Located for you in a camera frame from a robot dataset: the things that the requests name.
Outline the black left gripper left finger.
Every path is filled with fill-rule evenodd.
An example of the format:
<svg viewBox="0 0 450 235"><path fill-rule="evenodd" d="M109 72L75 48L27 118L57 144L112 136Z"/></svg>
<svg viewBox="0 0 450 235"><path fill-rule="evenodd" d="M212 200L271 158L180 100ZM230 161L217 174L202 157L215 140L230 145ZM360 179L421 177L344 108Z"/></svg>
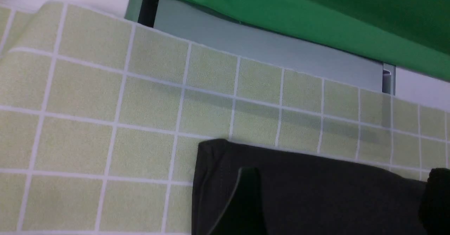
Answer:
<svg viewBox="0 0 450 235"><path fill-rule="evenodd" d="M260 173L254 167L241 167L225 208L209 235L267 235Z"/></svg>

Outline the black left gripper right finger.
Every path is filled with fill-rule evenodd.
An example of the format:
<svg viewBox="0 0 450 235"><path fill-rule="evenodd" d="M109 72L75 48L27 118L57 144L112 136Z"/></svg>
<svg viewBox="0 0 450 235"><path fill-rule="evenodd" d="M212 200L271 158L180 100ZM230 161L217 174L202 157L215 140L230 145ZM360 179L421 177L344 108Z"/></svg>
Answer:
<svg viewBox="0 0 450 235"><path fill-rule="evenodd" d="M428 235L450 234L450 171L433 168L419 207L419 220Z"/></svg>

